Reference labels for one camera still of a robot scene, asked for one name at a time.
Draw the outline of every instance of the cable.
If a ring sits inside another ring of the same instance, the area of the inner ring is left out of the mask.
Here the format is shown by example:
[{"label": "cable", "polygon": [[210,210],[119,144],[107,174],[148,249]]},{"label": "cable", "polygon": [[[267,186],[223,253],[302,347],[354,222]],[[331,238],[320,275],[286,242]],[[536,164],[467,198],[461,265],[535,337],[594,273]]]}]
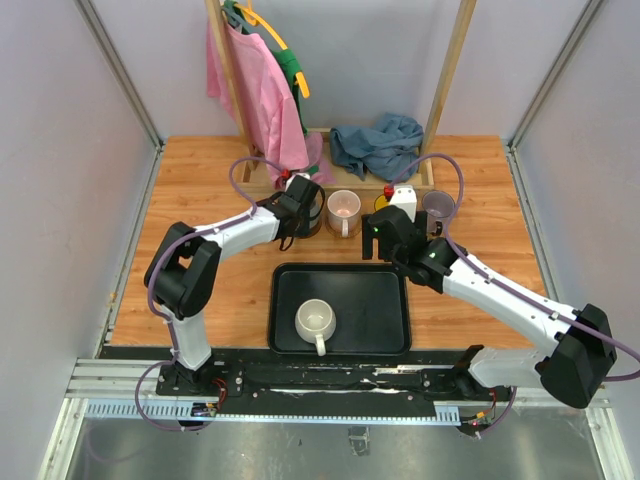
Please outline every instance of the cable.
[{"label": "cable", "polygon": [[160,258],[158,259],[158,262],[156,263],[155,268],[153,269],[153,272],[151,272],[151,277],[149,278],[149,285],[147,287],[147,304],[149,305],[149,310],[151,310],[151,313],[153,313],[154,315],[157,315],[158,317],[161,317],[164,319],[165,323],[167,324],[167,327],[169,328],[169,335],[171,336],[171,353],[173,355],[173,358],[171,360],[165,360],[162,362],[157,362],[154,363],[153,365],[151,365],[149,368],[147,368],[144,373],[142,375],[140,375],[140,378],[138,379],[138,383],[136,384],[136,389],[134,392],[134,402],[136,404],[136,410],[138,412],[138,414],[144,419],[146,420],[148,423],[150,423],[151,425],[153,425],[154,427],[160,429],[160,430],[164,430],[167,432],[196,432],[198,430],[202,430],[203,428],[207,427],[209,425],[209,423],[205,423],[204,425],[200,425],[200,426],[193,426],[193,427],[171,427],[171,426],[167,426],[167,425],[162,425],[161,423],[158,423],[156,421],[154,421],[153,419],[149,418],[149,416],[144,413],[144,410],[142,409],[142,405],[140,404],[140,389],[142,387],[142,382],[144,381],[145,378],[147,378],[147,376],[149,375],[149,373],[151,373],[153,370],[155,370],[156,368],[159,367],[163,367],[163,366],[169,366],[169,365],[174,365],[177,361],[178,361],[178,357],[180,355],[180,346],[178,345],[178,337],[176,335],[176,331],[175,331],[175,327],[173,325],[173,321],[171,319],[171,317],[169,315],[167,315],[166,313],[164,313],[163,311],[161,311],[160,309],[156,308],[155,303],[154,303],[154,299],[153,299],[153,292],[155,290],[155,285],[156,285],[156,280],[158,279],[158,274],[160,273],[160,270],[162,269],[162,266],[164,266],[167,261],[169,260],[169,258],[171,258],[171,255],[173,255],[173,253],[175,252],[176,248],[178,248],[179,246],[185,244],[186,242],[188,242],[189,240],[192,240],[196,237],[200,237],[203,235],[209,235],[211,233],[215,233],[215,232],[219,232],[221,230],[225,230],[227,228],[233,227],[234,225],[238,225],[242,222],[244,222],[245,220],[249,220],[258,210],[258,205],[256,204],[255,200],[253,198],[251,198],[247,193],[245,193],[240,186],[236,183],[235,179],[233,178],[233,172],[235,170],[235,168],[246,161],[252,161],[255,160],[257,162],[261,162],[261,163],[266,163],[267,165],[275,168],[276,170],[282,172],[282,168],[280,168],[280,166],[274,162],[271,162],[269,160],[267,160],[266,158],[260,158],[260,157],[243,157],[240,158],[238,160],[236,160],[235,162],[233,162],[231,164],[231,167],[229,168],[229,183],[231,183],[231,186],[233,187],[233,189],[238,192],[243,198],[245,198],[250,204],[251,204],[251,211],[249,213],[247,213],[246,215],[243,215],[241,217],[238,217],[234,220],[229,220],[226,223],[223,223],[222,225],[216,225],[215,227],[211,227],[211,228],[207,228],[205,230],[200,230],[197,232],[192,232],[189,233],[181,238],[179,238],[178,240],[176,240],[175,242],[173,242],[171,245],[169,245],[169,248],[167,248],[165,250],[165,252],[160,256]]},{"label": "cable", "polygon": [[217,385],[220,389],[220,392],[218,393],[218,405],[216,407],[218,412],[220,412],[220,408],[222,408],[222,404],[227,399],[227,392],[229,391],[229,389],[227,388],[227,382],[225,382],[222,378],[214,378],[213,380],[211,380],[211,383]]},{"label": "cable", "polygon": [[485,428],[482,431],[482,433],[480,433],[480,438],[484,438],[484,436],[487,433],[491,433],[492,430],[495,430],[498,427],[498,425],[500,425],[502,423],[502,421],[507,417],[507,414],[511,411],[511,409],[513,408],[513,404],[516,401],[516,393],[517,392],[518,392],[518,388],[517,387],[511,387],[511,398],[509,399],[509,403],[507,403],[507,406],[502,411],[500,416],[498,418],[496,418],[491,425],[489,425],[487,428]]},{"label": "cable", "polygon": [[[456,245],[456,243],[451,238],[451,235],[449,234],[449,225],[451,224],[451,221],[454,219],[454,217],[458,213],[458,210],[460,209],[460,205],[462,204],[462,197],[464,195],[464,176],[462,174],[462,169],[460,168],[460,165],[458,165],[458,162],[456,162],[449,155],[445,155],[444,153],[430,153],[428,155],[423,155],[423,156],[419,157],[418,159],[416,159],[415,161],[413,161],[412,163],[410,163],[405,168],[404,171],[400,172],[400,174],[390,183],[390,185],[394,186],[396,183],[398,183],[399,178],[401,178],[401,176],[407,170],[409,170],[413,166],[417,165],[418,163],[420,163],[420,162],[422,162],[422,161],[424,161],[424,160],[426,160],[428,158],[442,158],[442,159],[448,161],[453,166],[453,168],[455,168],[456,173],[458,174],[458,184],[459,184],[458,199],[456,200],[456,203],[455,203],[455,205],[453,207],[453,212],[451,212],[451,216],[445,221],[445,223],[443,225],[443,229],[442,229],[443,232],[444,232],[445,239],[447,240],[447,243],[449,244],[451,249],[456,253],[456,255],[458,255],[458,257],[460,257],[460,259],[464,263],[466,263],[474,272],[476,272],[478,275],[480,275],[484,279],[489,279],[489,274],[486,273],[482,268],[477,266],[475,263],[473,263],[462,252],[462,250],[460,250],[460,248]],[[615,338],[609,337],[608,335],[600,333],[597,330],[594,330],[593,328],[588,327],[587,325],[583,325],[582,323],[576,322],[575,320],[572,320],[569,317],[566,317],[564,315],[561,315],[558,312],[555,312],[553,309],[547,307],[546,305],[543,305],[542,303],[538,303],[537,301],[535,301],[532,298],[527,297],[523,293],[521,293],[518,290],[510,287],[506,283],[501,282],[500,280],[492,278],[490,281],[491,281],[491,283],[494,283],[498,287],[502,288],[504,291],[506,291],[506,292],[510,293],[511,295],[513,295],[514,297],[518,298],[519,300],[522,300],[523,302],[531,305],[534,308],[538,308],[538,309],[542,310],[547,315],[554,315],[554,314],[557,313],[558,320],[561,320],[564,323],[567,323],[567,324],[571,325],[572,327],[577,328],[578,330],[582,330],[583,332],[588,333],[589,335],[591,335],[593,337],[596,337],[598,340],[601,340],[601,341],[603,341],[605,343],[608,343],[609,345],[613,345],[616,348],[619,348],[620,350],[622,350],[626,354],[628,354],[631,357],[633,357],[634,359],[636,359],[638,361],[638,363],[640,363],[640,352],[637,352],[637,351],[633,350],[631,347],[628,347],[627,345],[625,345],[624,343],[616,340]],[[624,381],[627,381],[627,380],[635,380],[637,378],[640,378],[640,369],[635,371],[635,372],[633,372],[633,373],[628,373],[628,374],[625,374],[625,375],[614,375],[614,376],[606,377],[604,379],[604,381],[605,382],[624,382]]]},{"label": "cable", "polygon": [[475,415],[472,416],[467,416],[467,417],[460,417],[460,420],[463,423],[473,423],[476,420],[480,420],[481,418],[485,418],[490,412],[493,412],[493,417],[495,418],[495,414],[496,414],[496,403],[498,403],[498,394],[496,393],[496,389],[495,388],[490,388],[489,389],[489,393],[491,394],[491,398],[493,399],[493,401],[491,402],[491,406],[485,410],[482,410],[478,413],[476,413]]}]

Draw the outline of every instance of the white mug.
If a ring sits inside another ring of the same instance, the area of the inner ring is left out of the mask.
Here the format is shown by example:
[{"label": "white mug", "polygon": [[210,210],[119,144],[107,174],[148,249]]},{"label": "white mug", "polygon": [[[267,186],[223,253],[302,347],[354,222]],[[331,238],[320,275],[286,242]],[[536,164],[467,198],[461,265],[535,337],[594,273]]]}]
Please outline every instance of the white mug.
[{"label": "white mug", "polygon": [[316,346],[319,356],[327,353],[324,342],[336,330],[336,315],[324,300],[311,299],[304,302],[296,312],[296,331],[305,342]]}]

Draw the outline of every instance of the blue cloth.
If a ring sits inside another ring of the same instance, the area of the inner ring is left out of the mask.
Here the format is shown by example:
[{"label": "blue cloth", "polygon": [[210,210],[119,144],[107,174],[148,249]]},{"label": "blue cloth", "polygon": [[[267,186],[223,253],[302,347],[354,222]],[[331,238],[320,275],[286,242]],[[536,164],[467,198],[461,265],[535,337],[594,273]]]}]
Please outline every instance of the blue cloth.
[{"label": "blue cloth", "polygon": [[[341,125],[331,129],[329,145],[336,165],[364,180],[365,165],[371,173],[393,180],[418,158],[417,148],[424,132],[411,117],[385,113],[373,128]],[[409,170],[399,181],[404,182],[418,171]]]}]

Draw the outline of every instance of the metal floor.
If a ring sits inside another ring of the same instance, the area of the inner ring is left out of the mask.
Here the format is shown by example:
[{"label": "metal floor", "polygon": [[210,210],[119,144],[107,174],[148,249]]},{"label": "metal floor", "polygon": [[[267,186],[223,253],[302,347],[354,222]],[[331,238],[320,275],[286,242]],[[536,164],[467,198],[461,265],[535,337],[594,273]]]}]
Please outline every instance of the metal floor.
[{"label": "metal floor", "polygon": [[367,446],[352,445],[349,427],[219,422],[194,434],[85,420],[67,478],[605,478],[586,415],[568,408],[516,408],[480,441],[454,427],[372,426]]}]

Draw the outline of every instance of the yellow hanger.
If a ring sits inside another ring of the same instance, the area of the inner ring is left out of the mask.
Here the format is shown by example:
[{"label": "yellow hanger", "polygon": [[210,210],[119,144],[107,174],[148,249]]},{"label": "yellow hanger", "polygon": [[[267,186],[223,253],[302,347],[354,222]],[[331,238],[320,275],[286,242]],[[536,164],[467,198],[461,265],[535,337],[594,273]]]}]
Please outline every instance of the yellow hanger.
[{"label": "yellow hanger", "polygon": [[[247,0],[247,8],[249,9],[250,12],[253,12],[253,5],[252,5],[252,1],[251,0]],[[245,20],[247,21],[247,23],[249,25],[251,25],[252,27],[255,27],[256,25],[258,25],[258,21],[251,17],[251,18],[245,18]]]},{"label": "yellow hanger", "polygon": [[[278,35],[276,31],[273,28],[271,28],[271,25],[265,22],[260,15],[258,15],[253,10],[251,10],[251,1],[249,1],[249,7],[245,7],[244,5],[240,5],[239,3],[236,3],[234,6],[238,7],[240,10],[242,10],[242,13],[244,13],[245,15],[249,16],[252,20],[254,20],[256,22],[254,25],[257,25],[257,24],[262,25],[264,29],[267,32],[269,32],[269,35],[273,37],[273,39],[276,41],[276,43],[282,50],[289,49],[289,47],[287,47],[287,44],[284,43],[284,40],[280,38],[280,35]],[[311,95],[311,92],[309,91],[309,86],[307,85],[307,79],[304,77],[303,72],[296,73],[296,83],[300,87],[300,93],[302,93],[302,96],[304,98],[309,98],[309,96]]]}]

